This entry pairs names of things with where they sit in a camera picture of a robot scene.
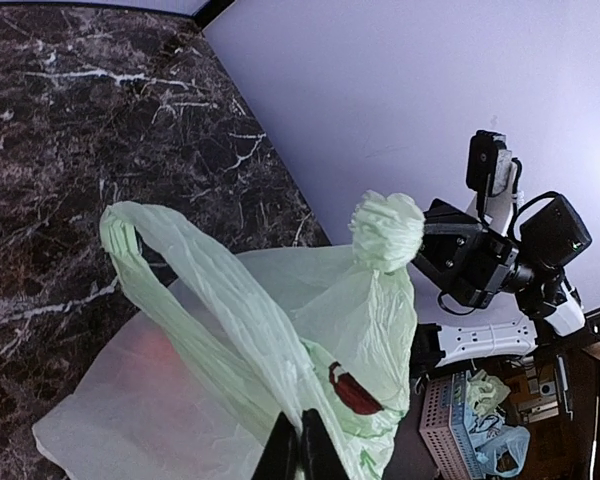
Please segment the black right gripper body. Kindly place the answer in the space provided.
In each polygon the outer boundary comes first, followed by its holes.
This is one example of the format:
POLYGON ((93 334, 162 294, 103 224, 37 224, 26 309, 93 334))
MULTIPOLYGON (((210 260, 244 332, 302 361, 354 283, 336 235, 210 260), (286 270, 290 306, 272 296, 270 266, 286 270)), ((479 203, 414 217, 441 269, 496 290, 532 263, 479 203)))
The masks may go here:
POLYGON ((413 265, 442 294, 468 308, 485 308, 496 294, 515 290, 518 283, 516 244, 438 198, 425 212, 413 265))

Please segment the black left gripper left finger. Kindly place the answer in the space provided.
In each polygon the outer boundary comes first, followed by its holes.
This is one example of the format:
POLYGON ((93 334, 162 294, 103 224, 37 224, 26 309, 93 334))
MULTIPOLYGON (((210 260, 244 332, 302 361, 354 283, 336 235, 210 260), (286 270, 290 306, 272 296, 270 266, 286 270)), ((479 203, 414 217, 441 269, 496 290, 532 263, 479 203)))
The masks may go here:
POLYGON ((294 480, 298 470, 296 429, 281 412, 265 444, 252 480, 294 480))

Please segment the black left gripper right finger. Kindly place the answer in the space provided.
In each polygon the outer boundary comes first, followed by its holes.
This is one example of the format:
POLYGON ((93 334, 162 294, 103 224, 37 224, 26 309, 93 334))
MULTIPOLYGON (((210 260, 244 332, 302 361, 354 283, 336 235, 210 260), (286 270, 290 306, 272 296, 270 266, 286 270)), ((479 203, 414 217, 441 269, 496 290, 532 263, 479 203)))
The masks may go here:
POLYGON ((336 449, 316 409, 302 414, 300 461, 308 480, 348 480, 336 449))

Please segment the light green plastic bag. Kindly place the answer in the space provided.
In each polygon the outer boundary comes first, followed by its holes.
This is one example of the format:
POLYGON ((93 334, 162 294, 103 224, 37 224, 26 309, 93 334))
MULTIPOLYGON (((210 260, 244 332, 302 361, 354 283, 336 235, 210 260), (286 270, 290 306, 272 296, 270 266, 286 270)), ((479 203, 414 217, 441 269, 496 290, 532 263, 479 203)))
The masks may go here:
POLYGON ((100 239, 137 314, 32 429, 72 479, 251 479, 278 415, 316 409, 349 479, 378 479, 410 407, 418 318, 407 266, 424 216, 368 192, 352 241, 233 254, 176 210, 118 202, 100 239), (186 373, 123 365, 133 331, 163 333, 186 373))

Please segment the orange fruit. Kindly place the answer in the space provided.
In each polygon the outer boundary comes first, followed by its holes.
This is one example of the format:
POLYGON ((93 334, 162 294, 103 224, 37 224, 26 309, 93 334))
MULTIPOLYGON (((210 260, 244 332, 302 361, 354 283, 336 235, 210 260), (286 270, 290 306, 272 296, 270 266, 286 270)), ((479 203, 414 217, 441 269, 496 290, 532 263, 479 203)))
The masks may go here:
POLYGON ((142 378, 176 378, 186 369, 167 337, 158 331, 133 331, 123 365, 142 378))

